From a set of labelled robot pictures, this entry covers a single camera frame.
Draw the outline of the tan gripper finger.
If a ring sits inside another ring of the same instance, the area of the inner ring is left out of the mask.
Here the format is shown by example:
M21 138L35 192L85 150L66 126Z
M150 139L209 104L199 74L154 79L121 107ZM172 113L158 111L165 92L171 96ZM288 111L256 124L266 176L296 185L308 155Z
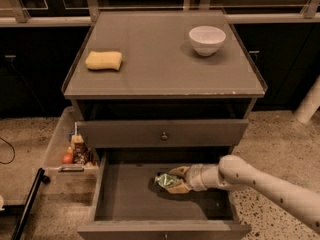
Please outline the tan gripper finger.
M176 168L173 168L169 171L171 175L184 178L187 174L187 171L189 170L189 166L179 166Z
M174 184L166 186L165 189L171 194L187 194L191 188L183 180L178 180Z

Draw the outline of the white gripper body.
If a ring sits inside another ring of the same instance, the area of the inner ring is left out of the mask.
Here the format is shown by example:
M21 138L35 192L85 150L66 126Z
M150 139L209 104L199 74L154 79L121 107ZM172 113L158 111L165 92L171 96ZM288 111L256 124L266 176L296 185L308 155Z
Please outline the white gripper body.
M185 180L187 185L194 191L206 191L213 187L213 166L194 164L187 170Z

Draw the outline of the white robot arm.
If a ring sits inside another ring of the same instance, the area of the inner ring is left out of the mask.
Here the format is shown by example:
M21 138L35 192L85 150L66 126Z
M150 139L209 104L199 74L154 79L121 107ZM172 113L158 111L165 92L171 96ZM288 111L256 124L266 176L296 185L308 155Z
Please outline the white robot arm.
M320 195L264 173L235 155L223 156L217 164L193 164L169 171L164 188L172 194L250 187L293 217L320 233Z

